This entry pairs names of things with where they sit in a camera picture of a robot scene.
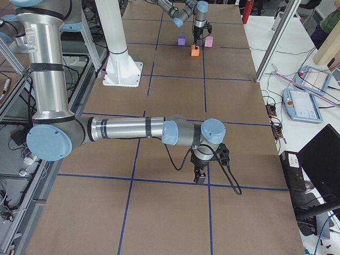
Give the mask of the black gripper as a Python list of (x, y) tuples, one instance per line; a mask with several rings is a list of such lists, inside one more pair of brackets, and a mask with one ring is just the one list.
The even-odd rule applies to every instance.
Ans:
[(193, 49), (200, 47), (200, 40), (203, 40), (204, 27), (193, 26)]
[(203, 172), (204, 168), (208, 166), (208, 164), (212, 161), (212, 159), (203, 160), (198, 158), (193, 152), (191, 153), (190, 162), (194, 165), (194, 182), (198, 184), (204, 184), (206, 179), (206, 174)]

